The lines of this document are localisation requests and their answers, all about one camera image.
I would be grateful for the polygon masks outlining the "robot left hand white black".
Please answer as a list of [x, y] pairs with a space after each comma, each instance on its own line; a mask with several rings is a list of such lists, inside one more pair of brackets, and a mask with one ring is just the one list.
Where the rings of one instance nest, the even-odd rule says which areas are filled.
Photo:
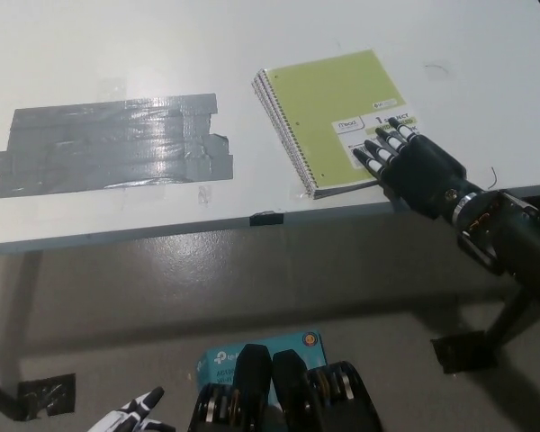
[[176, 429], [161, 421], [149, 418], [165, 391], [161, 386], [133, 399], [130, 403], [107, 413], [88, 432], [176, 432]]

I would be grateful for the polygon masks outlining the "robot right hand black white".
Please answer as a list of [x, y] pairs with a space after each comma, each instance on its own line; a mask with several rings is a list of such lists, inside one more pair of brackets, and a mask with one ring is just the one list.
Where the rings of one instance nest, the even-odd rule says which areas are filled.
[[389, 119], [390, 134], [377, 128], [384, 144], [367, 139], [352, 150], [355, 158], [391, 195], [402, 199], [414, 212], [432, 220], [451, 222], [455, 207], [480, 188], [466, 178], [466, 169], [428, 137], [397, 119]]

